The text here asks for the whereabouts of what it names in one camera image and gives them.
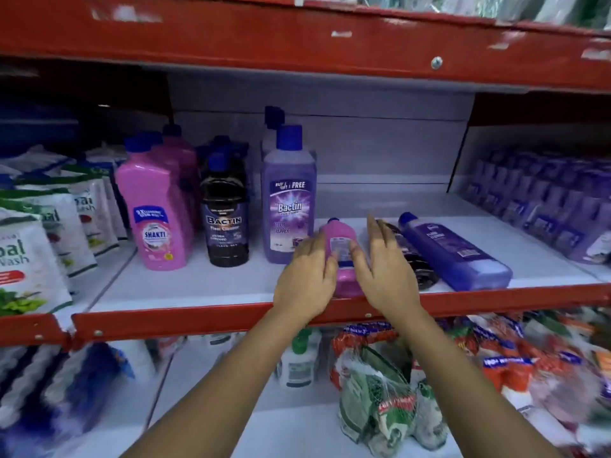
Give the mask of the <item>small pink cleaner bottle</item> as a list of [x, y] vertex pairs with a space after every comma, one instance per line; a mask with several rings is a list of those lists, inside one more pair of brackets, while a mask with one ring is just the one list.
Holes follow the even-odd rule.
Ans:
[[356, 278], [351, 254], [351, 244], [357, 243], [355, 230], [338, 218], [332, 217], [320, 228], [320, 231], [325, 234], [326, 257], [332, 256], [338, 263], [333, 297], [335, 299], [356, 299], [364, 296]]

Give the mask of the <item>person's right hand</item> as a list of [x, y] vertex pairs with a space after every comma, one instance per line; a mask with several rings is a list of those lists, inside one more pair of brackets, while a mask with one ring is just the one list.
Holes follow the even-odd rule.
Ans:
[[369, 253], [367, 259], [373, 283], [362, 289], [369, 304], [394, 326], [424, 314], [416, 276], [404, 259], [391, 230], [384, 221], [367, 216]]

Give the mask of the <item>large pink cleaner bottle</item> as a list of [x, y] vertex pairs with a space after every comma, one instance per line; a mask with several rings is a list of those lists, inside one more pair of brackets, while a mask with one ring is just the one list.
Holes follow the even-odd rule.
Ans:
[[200, 174], [194, 147], [182, 136], [181, 126], [168, 123], [162, 129], [166, 152], [179, 165], [180, 186], [188, 197], [189, 214], [195, 231], [202, 230]]
[[177, 184], [177, 186], [179, 188], [179, 191], [181, 193], [181, 198], [183, 199], [183, 202], [184, 202], [184, 204], [186, 206], [186, 211], [187, 211], [187, 216], [188, 216], [188, 219], [189, 219], [189, 224], [190, 224], [191, 232], [194, 234], [195, 230], [194, 230], [193, 224], [191, 222], [191, 218], [190, 218], [190, 214], [189, 214], [189, 205], [187, 203], [189, 199], [188, 199], [187, 195], [185, 195], [185, 193], [183, 192], [183, 189], [180, 186], [179, 165], [166, 152], [167, 147], [164, 145], [162, 132], [160, 132], [160, 131], [148, 131], [148, 132], [144, 133], [143, 136], [147, 140], [147, 142], [149, 142], [149, 144], [151, 146], [150, 152], [151, 152], [151, 156], [154, 158], [154, 160], [156, 160], [157, 162], [160, 162], [163, 165], [165, 165], [166, 167], [168, 167], [171, 170], [171, 173], [175, 176], [175, 178], [176, 178], [175, 184]]
[[176, 178], [151, 156], [146, 132], [125, 140], [127, 159], [116, 171], [116, 183], [146, 268], [177, 270], [187, 265], [194, 234]]

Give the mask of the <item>person's right forearm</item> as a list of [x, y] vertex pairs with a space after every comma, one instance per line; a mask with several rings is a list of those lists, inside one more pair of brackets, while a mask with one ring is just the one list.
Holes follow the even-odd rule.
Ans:
[[423, 308], [381, 313], [423, 368], [464, 458], [562, 458]]

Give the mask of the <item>small dark cleaner bottle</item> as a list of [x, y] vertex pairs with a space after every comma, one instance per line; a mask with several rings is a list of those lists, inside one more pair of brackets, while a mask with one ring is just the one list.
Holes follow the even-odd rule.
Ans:
[[433, 270], [430, 263], [421, 255], [416, 247], [408, 241], [401, 233], [399, 228], [388, 222], [384, 223], [386, 227], [392, 231], [397, 246], [401, 250], [404, 259], [409, 263], [411, 269], [416, 276], [418, 289], [426, 291], [439, 283], [439, 276]]

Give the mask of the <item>white bottle with green cap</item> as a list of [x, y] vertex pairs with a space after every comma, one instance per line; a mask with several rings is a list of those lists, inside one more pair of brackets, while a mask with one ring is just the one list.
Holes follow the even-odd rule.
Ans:
[[275, 370], [281, 388], [301, 390], [314, 384], [320, 353], [322, 332], [305, 328], [291, 340]]

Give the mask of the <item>pile of blue white packets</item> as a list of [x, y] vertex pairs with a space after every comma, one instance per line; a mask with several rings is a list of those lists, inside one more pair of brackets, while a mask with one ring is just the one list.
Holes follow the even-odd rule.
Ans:
[[0, 349], [0, 458], [71, 454], [100, 420], [122, 375], [115, 350], [93, 343]]

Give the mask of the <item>red net bag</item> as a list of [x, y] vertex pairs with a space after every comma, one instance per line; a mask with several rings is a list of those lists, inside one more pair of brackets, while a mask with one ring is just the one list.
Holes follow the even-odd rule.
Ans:
[[341, 365], [344, 355], [359, 355], [364, 346], [383, 341], [394, 341], [398, 332], [390, 323], [352, 323], [344, 327], [331, 340], [331, 362], [329, 377], [332, 384], [341, 391], [349, 373]]

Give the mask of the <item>row of white green pouches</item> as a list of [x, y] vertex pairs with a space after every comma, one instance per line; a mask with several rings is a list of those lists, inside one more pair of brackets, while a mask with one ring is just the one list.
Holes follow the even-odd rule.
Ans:
[[118, 159], [0, 146], [0, 321], [88, 310], [131, 261]]

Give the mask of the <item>dark blue box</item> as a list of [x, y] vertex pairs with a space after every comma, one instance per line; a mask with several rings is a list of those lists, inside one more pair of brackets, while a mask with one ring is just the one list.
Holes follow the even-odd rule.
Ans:
[[81, 123], [66, 106], [0, 98], [0, 159], [19, 156], [35, 145], [76, 141]]

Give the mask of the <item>stack of purple packets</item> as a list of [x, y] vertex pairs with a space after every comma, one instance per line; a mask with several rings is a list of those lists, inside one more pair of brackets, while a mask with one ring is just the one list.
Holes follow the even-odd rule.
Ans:
[[571, 261], [611, 267], [611, 156], [494, 148], [475, 161], [460, 193]]

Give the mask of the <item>person's left hand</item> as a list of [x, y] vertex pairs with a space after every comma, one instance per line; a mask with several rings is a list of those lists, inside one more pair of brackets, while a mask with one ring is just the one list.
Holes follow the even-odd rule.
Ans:
[[277, 281], [272, 315], [281, 325], [304, 327], [324, 312], [332, 299], [335, 283], [304, 283], [292, 270], [292, 259]]

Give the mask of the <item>long red shelf beam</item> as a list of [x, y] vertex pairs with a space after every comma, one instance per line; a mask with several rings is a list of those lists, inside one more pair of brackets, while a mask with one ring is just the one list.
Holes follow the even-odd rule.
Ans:
[[611, 33], [316, 0], [0, 0], [0, 55], [611, 93]]

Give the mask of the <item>white shelf board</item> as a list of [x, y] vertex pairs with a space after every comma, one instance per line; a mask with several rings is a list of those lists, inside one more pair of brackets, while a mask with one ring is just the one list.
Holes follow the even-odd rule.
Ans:
[[[445, 187], [399, 184], [332, 184], [318, 190], [318, 228], [330, 217], [344, 221], [367, 249], [366, 216], [396, 223], [404, 212], [426, 222], [439, 223], [459, 234], [513, 272], [508, 289], [542, 291], [542, 298], [510, 297], [510, 303], [543, 308], [559, 291], [559, 307], [602, 300], [587, 297], [608, 284], [610, 274], [601, 267], [581, 266], [517, 231], [501, 220], [464, 201]], [[187, 267], [169, 272], [147, 269], [137, 257], [118, 274], [91, 307], [91, 313], [191, 308], [271, 302], [283, 265], [270, 264], [262, 245], [261, 220], [251, 214], [249, 260], [233, 268], [213, 266], [203, 240], [198, 240]]]

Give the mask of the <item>short red shelf beam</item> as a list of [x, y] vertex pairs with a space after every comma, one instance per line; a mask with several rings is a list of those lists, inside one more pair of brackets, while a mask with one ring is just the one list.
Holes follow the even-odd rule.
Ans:
[[72, 347], [72, 337], [52, 314], [0, 316], [0, 347], [44, 344]]

